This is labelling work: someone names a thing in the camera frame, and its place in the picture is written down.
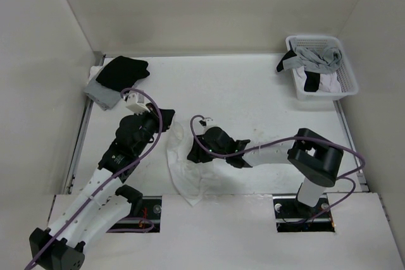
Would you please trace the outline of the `white tank top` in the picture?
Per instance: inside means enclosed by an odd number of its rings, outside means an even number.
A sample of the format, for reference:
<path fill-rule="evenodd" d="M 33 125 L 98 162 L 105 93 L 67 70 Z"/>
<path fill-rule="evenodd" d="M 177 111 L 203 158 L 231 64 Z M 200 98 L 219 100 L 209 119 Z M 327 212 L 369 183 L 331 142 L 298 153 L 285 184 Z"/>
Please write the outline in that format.
<path fill-rule="evenodd" d="M 171 180 L 177 192 L 190 206 L 198 204 L 205 195 L 234 193 L 234 184 L 226 175 L 225 164 L 216 159 L 199 164 L 187 159 L 192 142 L 192 135 L 186 122 L 172 123 L 166 144 L 166 158 Z"/>

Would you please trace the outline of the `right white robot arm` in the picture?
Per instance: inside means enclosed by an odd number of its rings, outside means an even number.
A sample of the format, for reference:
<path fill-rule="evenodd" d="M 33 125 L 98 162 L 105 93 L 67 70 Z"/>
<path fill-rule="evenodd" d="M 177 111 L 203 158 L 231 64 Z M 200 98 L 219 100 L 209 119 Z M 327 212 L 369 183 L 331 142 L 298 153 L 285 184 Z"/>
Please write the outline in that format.
<path fill-rule="evenodd" d="M 300 128 L 296 136 L 299 139 L 290 147 L 280 142 L 255 149 L 252 141 L 234 140 L 220 127 L 213 126 L 194 136 L 187 160 L 198 164 L 222 158 L 238 169 L 291 164 L 304 175 L 293 207 L 298 215 L 306 217 L 316 210 L 324 191 L 335 186 L 344 151 L 326 145 L 327 139 L 307 128 Z"/>

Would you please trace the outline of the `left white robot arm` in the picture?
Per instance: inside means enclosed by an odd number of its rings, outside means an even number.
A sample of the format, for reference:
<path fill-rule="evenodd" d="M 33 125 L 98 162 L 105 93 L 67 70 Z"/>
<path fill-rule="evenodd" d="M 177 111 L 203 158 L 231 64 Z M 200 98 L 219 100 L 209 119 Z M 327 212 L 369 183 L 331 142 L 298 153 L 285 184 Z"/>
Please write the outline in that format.
<path fill-rule="evenodd" d="M 31 233 L 27 269 L 80 269 L 94 242 L 119 220 L 140 215 L 142 194 L 125 182 L 170 128 L 174 115 L 172 109 L 148 104 L 143 113 L 121 119 L 114 141 L 71 206 L 46 229 Z"/>

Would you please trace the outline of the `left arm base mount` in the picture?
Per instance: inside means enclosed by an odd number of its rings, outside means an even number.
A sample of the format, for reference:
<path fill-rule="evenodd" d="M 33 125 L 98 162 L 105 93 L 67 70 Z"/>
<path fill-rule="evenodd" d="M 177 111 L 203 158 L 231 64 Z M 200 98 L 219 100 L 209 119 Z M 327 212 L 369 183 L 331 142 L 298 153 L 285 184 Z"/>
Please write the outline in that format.
<path fill-rule="evenodd" d="M 115 194 L 130 204 L 130 212 L 114 224 L 108 233 L 159 233 L 162 196 L 144 196 L 140 191 L 124 185 Z"/>

